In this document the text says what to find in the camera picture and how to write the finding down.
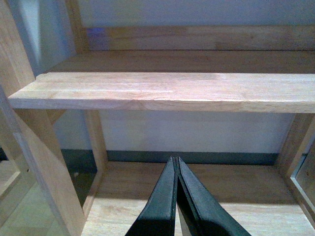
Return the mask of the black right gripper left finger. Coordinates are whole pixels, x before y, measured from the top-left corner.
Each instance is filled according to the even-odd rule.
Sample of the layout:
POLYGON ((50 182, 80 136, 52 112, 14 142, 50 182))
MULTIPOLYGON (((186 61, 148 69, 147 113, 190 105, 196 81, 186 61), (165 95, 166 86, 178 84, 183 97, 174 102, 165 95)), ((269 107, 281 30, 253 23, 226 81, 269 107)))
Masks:
POLYGON ((178 175, 175 161, 166 163, 144 209, 127 236, 173 236, 175 232, 178 175))

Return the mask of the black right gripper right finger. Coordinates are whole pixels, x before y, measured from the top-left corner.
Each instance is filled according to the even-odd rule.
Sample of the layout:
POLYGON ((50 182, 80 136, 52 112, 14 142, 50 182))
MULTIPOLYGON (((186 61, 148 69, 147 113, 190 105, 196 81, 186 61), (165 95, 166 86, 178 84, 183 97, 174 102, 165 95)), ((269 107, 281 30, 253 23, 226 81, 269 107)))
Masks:
POLYGON ((249 236, 214 198, 188 165, 177 158, 177 204, 192 236, 249 236))

